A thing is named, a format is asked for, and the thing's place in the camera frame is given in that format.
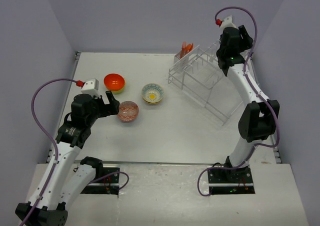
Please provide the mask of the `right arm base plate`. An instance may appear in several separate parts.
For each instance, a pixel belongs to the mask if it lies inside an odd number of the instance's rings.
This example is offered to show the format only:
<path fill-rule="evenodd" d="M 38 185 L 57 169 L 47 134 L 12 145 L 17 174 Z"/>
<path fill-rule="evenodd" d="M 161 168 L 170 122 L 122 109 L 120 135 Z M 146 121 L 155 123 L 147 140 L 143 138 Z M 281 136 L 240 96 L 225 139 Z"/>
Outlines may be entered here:
<path fill-rule="evenodd" d="M 250 167 L 212 169 L 207 173 L 210 195 L 255 194 Z"/>

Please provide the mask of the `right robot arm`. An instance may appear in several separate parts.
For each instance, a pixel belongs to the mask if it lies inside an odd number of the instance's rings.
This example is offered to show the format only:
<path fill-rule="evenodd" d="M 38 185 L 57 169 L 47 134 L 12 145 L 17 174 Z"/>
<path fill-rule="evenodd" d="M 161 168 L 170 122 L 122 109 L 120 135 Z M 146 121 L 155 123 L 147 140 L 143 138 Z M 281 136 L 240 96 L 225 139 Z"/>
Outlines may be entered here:
<path fill-rule="evenodd" d="M 221 167 L 223 177 L 235 182 L 241 176 L 241 168 L 246 168 L 258 147 L 275 148 L 265 141 L 272 135 L 279 135 L 278 115 L 280 104 L 271 100 L 258 86 L 247 67 L 248 58 L 242 52 L 252 49 L 254 40 L 244 26 L 226 26 L 222 30 L 219 49 L 216 52 L 218 66 L 238 91 L 245 109 L 238 122 L 239 141 L 234 151 Z"/>

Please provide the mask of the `blue yellow sun bowl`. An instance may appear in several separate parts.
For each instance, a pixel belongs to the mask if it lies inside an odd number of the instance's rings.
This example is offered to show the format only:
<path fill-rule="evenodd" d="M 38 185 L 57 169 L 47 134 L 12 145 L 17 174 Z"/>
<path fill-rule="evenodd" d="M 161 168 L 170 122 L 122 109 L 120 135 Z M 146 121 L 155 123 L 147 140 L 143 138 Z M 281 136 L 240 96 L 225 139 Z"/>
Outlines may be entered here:
<path fill-rule="evenodd" d="M 148 100 L 155 101 L 164 97 L 164 90 L 159 84 L 149 83 L 143 86 L 141 96 L 142 98 L 144 97 Z"/>

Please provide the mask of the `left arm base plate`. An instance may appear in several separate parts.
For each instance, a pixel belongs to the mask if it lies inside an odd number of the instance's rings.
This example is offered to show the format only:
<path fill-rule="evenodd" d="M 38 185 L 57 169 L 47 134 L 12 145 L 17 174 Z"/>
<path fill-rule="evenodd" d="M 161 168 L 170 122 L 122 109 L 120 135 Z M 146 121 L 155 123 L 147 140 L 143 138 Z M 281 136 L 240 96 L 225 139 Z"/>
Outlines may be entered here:
<path fill-rule="evenodd" d="M 119 195 L 120 175 L 115 173 L 96 183 L 86 186 L 81 194 Z"/>

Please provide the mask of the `red patterned glass bowl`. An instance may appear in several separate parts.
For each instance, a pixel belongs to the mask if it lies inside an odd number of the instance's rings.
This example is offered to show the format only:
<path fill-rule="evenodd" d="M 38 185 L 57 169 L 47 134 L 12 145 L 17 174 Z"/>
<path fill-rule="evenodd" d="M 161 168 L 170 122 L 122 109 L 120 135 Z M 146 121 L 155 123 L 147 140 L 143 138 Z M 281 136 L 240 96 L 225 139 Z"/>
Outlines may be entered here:
<path fill-rule="evenodd" d="M 132 122 L 139 114 L 139 107 L 133 101 L 123 101 L 118 107 L 117 118 L 121 122 Z"/>

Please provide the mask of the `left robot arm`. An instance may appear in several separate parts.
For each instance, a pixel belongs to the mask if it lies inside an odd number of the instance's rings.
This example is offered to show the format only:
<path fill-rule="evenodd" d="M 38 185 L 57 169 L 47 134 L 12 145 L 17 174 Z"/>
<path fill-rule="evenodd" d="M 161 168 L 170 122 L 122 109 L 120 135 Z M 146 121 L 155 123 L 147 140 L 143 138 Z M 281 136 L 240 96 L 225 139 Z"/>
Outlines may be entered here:
<path fill-rule="evenodd" d="M 119 101 L 106 91 L 109 103 L 102 97 L 78 94 L 58 129 L 54 152 L 38 187 L 27 203 L 19 203 L 15 213 L 22 225 L 65 225 L 68 210 L 76 197 L 92 181 L 103 179 L 102 161 L 86 157 L 78 172 L 66 182 L 67 175 L 99 118 L 117 115 Z"/>

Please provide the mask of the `lime green bowl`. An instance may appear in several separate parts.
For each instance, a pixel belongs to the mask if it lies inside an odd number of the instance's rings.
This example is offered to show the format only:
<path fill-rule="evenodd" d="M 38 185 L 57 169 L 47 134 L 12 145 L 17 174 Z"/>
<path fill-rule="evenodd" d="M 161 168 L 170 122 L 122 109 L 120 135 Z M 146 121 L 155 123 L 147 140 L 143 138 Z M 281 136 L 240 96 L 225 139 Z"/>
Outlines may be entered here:
<path fill-rule="evenodd" d="M 108 89 L 109 91 L 111 91 L 113 94 L 120 94 L 124 91 L 125 86 L 123 86 L 122 88 L 118 89 L 118 90 L 112 90 L 112 89 Z"/>

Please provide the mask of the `orange bowl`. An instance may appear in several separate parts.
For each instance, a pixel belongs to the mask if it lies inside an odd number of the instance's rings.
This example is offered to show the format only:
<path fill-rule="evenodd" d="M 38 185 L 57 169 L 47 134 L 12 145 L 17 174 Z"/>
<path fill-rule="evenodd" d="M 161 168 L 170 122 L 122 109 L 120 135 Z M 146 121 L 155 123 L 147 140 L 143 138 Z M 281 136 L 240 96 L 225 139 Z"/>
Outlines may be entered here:
<path fill-rule="evenodd" d="M 120 74 L 111 73 L 103 79 L 105 87 L 110 91 L 119 91 L 125 86 L 125 79 Z"/>

